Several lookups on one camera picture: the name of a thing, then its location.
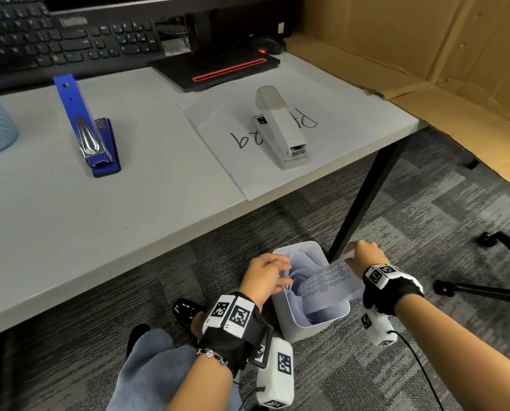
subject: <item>white trash bin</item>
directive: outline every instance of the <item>white trash bin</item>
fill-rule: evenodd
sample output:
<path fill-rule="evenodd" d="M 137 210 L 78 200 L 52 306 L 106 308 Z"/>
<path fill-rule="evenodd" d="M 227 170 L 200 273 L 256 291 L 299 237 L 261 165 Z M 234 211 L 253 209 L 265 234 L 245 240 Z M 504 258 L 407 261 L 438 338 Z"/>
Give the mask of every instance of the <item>white trash bin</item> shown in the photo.
<path fill-rule="evenodd" d="M 294 251 L 301 251 L 306 253 L 306 255 L 312 258 L 314 262 L 317 262 L 324 267 L 329 265 L 323 250 L 318 245 L 318 243 L 314 241 L 305 241 L 298 244 L 288 245 L 286 247 L 275 249 L 273 253 L 289 256 Z M 283 271 L 281 274 L 283 277 L 289 277 L 289 270 Z M 333 320 L 328 320 L 327 322 L 320 323 L 319 325 L 301 327 L 297 324 L 293 317 L 293 313 L 291 312 L 291 307 L 285 291 L 280 291 L 278 294 L 274 294 L 272 296 L 272 303 L 274 304 L 274 309 L 276 310 L 276 315 L 278 316 L 282 335 L 284 335 L 284 339 L 289 343 L 310 338 L 311 336 L 318 334 L 320 331 L 328 328 L 331 323 L 345 317 L 350 312 L 350 304 L 348 304 L 346 314 L 341 317 L 334 318 Z"/>

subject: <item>cardboard box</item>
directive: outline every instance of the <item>cardboard box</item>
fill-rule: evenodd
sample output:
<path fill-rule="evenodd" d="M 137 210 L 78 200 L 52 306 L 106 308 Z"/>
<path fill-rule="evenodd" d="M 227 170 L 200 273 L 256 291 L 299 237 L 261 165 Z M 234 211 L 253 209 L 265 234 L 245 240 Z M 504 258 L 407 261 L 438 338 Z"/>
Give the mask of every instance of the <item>cardboard box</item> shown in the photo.
<path fill-rule="evenodd" d="M 305 241 L 299 242 L 298 244 L 288 245 L 286 247 L 278 248 L 273 251 L 274 254 L 281 254 L 289 256 L 294 251 L 301 251 L 312 258 L 313 261 L 318 264 L 327 267 L 329 262 L 327 262 L 327 258 L 323 253 L 323 250 L 319 246 L 317 242 L 314 241 Z M 284 271 L 282 274 L 284 277 L 289 277 L 289 270 Z M 293 314 L 291 313 L 291 308 L 289 305 L 289 299 L 287 299 L 285 291 L 280 291 L 278 294 L 274 294 L 272 296 L 272 303 L 274 304 L 274 310 L 276 310 L 276 315 L 278 317 L 278 321 L 280 323 L 280 329 L 282 331 L 282 335 L 284 339 L 289 343 L 296 342 L 298 340 L 310 338 L 318 334 L 320 331 L 328 328 L 331 323 L 336 320 L 340 320 L 341 318 L 348 315 L 350 312 L 349 309 L 341 317 L 338 317 L 333 320 L 328 320 L 327 322 L 320 323 L 319 325 L 311 325 L 309 327 L 301 327 L 297 324 L 295 319 L 293 318 Z"/>
<path fill-rule="evenodd" d="M 303 0 L 287 51 L 445 132 L 510 182 L 510 0 Z"/>

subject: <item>left hand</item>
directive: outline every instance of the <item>left hand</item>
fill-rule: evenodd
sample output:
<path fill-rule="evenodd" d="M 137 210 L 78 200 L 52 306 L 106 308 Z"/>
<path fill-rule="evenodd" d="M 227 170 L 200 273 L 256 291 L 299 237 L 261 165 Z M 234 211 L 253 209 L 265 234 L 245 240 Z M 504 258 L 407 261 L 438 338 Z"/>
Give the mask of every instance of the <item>left hand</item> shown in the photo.
<path fill-rule="evenodd" d="M 268 297 L 282 290 L 280 286 L 291 284 L 291 278 L 280 277 L 280 271 L 290 268 L 289 258 L 285 255 L 259 255 L 251 260 L 239 291 L 251 298 L 262 310 Z"/>

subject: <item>stapler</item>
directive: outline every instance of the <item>stapler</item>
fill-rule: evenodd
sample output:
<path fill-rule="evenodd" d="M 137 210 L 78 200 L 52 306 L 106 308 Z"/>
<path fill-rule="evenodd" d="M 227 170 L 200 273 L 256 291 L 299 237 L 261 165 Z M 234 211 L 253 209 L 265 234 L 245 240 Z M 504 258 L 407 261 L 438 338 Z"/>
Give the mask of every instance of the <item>stapler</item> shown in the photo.
<path fill-rule="evenodd" d="M 263 113 L 253 118 L 257 132 L 282 170 L 308 162 L 306 140 L 275 86 L 257 89 L 255 105 Z"/>
<path fill-rule="evenodd" d="M 56 76 L 53 81 L 78 140 L 82 158 L 94 177 L 101 178 L 121 171 L 110 120 L 93 120 L 73 75 Z"/>

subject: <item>white stapler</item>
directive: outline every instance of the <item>white stapler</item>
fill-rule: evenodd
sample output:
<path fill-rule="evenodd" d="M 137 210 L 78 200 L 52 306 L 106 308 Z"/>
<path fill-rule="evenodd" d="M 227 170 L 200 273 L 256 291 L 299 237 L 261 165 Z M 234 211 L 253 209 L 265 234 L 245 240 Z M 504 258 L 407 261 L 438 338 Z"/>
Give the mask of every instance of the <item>white stapler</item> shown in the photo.
<path fill-rule="evenodd" d="M 261 86 L 257 89 L 255 105 L 263 115 L 254 117 L 253 123 L 280 168 L 290 169 L 306 164 L 306 140 L 278 89 L 270 85 Z"/>

